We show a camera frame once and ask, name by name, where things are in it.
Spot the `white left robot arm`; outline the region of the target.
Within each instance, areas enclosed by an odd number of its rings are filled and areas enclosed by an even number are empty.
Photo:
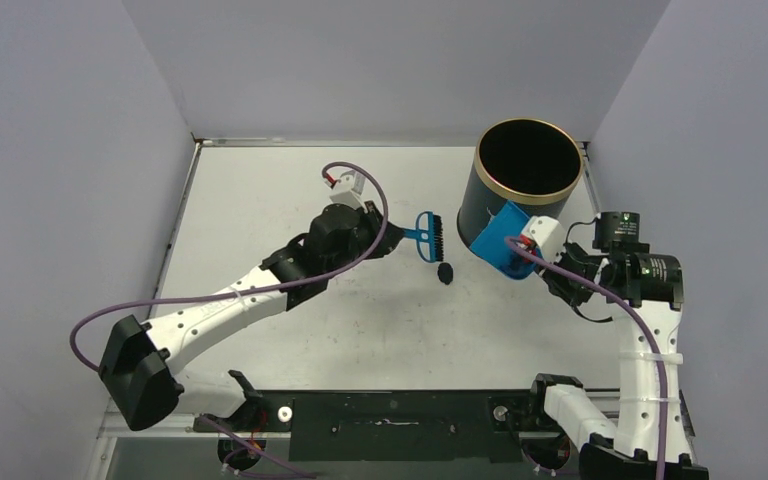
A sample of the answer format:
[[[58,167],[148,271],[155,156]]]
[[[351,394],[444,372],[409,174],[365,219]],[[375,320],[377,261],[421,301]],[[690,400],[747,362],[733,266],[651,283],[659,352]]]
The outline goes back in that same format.
[[[133,431],[186,410],[246,430],[257,420],[260,395],[246,377],[236,370],[200,375],[188,364],[253,323],[324,292],[332,272],[390,254],[403,237],[402,228],[385,220],[372,202],[357,209],[329,205],[307,232],[210,300],[189,301],[145,322],[134,316],[116,322],[98,375]]]

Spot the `small black paper ball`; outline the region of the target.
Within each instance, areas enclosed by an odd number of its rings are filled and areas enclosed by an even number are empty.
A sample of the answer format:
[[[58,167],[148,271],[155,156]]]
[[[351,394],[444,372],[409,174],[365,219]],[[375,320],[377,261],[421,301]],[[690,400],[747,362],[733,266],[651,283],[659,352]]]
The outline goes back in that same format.
[[[448,262],[441,262],[437,268],[438,280],[444,285],[450,285],[454,280],[454,269]]]

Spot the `blue hand brush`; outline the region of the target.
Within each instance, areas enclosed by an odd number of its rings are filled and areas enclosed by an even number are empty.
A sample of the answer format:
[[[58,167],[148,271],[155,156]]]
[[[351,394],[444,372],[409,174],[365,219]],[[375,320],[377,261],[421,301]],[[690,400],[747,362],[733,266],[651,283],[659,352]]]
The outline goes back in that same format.
[[[417,215],[413,228],[404,228],[404,237],[416,243],[417,253],[426,263],[445,261],[443,223],[439,215],[424,211]]]

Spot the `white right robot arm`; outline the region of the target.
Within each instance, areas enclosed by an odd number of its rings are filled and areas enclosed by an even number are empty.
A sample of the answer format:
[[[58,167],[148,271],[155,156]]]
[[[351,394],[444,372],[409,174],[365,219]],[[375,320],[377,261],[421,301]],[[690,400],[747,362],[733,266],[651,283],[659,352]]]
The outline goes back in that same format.
[[[591,293],[619,307],[610,320],[618,345],[618,418],[609,421],[571,379],[544,376],[525,402],[527,419],[563,430],[584,479],[707,479],[685,428],[678,380],[681,264],[640,241],[637,213],[603,212],[593,226],[593,255],[568,242],[563,226],[546,216],[532,218],[520,238],[540,257],[550,292],[571,308]]]

